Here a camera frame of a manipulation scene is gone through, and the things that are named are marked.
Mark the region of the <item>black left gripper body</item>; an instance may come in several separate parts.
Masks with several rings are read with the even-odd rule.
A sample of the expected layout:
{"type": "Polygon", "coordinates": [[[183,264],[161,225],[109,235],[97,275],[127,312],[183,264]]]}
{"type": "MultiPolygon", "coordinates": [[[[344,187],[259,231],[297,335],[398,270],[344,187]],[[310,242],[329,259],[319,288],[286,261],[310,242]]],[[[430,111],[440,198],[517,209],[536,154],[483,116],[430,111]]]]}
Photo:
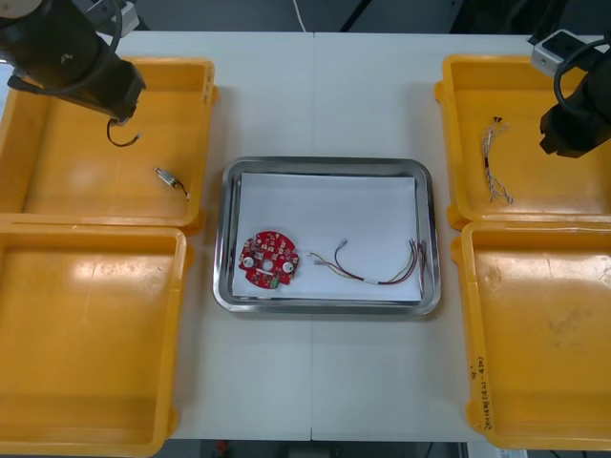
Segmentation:
{"type": "Polygon", "coordinates": [[[57,97],[124,123],[146,89],[137,67],[109,45],[64,46],[57,57],[57,97]]]}

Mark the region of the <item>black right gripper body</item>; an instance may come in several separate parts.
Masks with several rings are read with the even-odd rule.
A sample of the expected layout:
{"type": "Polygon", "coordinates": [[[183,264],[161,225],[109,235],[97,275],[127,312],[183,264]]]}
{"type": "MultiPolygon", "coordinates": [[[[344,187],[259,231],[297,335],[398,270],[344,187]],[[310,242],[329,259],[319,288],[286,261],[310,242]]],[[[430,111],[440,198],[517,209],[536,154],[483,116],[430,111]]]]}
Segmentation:
{"type": "Polygon", "coordinates": [[[565,104],[559,102],[540,120],[548,154],[578,158],[610,139],[610,65],[599,64],[589,72],[565,104]]]}

